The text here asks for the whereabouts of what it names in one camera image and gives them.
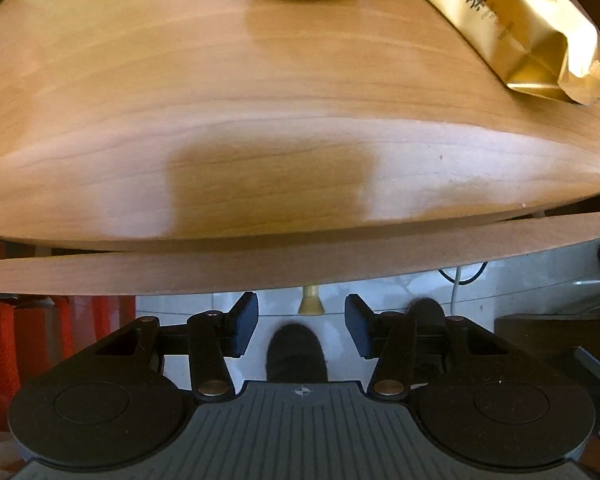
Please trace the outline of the gold tea packet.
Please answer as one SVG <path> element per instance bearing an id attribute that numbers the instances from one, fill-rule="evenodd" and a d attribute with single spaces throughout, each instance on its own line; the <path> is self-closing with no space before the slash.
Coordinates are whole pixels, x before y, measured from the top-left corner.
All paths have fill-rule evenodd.
<path id="1" fill-rule="evenodd" d="M 513 91 L 600 98 L 600 34 L 571 0 L 428 0 Z"/>

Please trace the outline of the wooden nightstand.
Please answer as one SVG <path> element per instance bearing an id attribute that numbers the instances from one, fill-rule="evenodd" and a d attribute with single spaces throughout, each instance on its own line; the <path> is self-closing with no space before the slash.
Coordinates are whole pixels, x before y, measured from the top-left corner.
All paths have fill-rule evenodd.
<path id="1" fill-rule="evenodd" d="M 4 0 L 0 237 L 424 228 L 600 194 L 600 102 L 508 90 L 426 0 Z"/>

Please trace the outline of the brass drawer knob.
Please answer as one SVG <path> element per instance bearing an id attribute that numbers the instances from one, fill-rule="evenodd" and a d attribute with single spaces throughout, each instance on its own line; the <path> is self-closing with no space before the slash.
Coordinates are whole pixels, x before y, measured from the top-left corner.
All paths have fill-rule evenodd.
<path id="1" fill-rule="evenodd" d="M 325 309 L 321 298 L 319 298 L 319 286 L 309 285 L 302 287 L 302 299 L 299 305 L 298 315 L 318 316 L 323 315 Z"/>

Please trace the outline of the wooden drawer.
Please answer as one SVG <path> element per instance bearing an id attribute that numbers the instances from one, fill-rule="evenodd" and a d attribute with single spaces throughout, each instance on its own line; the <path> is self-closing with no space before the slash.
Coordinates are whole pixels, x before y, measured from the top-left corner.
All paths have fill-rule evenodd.
<path id="1" fill-rule="evenodd" d="M 600 212 L 298 243 L 215 240 L 176 252 L 0 259 L 0 293 L 141 296 L 237 292 L 388 278 L 597 240 Z"/>

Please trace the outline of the black shoe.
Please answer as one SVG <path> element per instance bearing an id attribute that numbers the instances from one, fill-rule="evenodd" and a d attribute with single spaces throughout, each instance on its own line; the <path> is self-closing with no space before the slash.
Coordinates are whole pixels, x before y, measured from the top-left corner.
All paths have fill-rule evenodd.
<path id="1" fill-rule="evenodd" d="M 280 326 L 268 344 L 266 380 L 274 384 L 323 384 L 328 372 L 313 330 L 299 323 Z"/>

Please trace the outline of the red gift bag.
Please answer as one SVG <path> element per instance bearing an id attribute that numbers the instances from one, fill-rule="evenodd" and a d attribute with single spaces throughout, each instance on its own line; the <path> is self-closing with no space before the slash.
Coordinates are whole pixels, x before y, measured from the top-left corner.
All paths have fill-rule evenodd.
<path id="1" fill-rule="evenodd" d="M 133 296 L 0 295 L 0 431 L 22 386 L 134 318 Z"/>

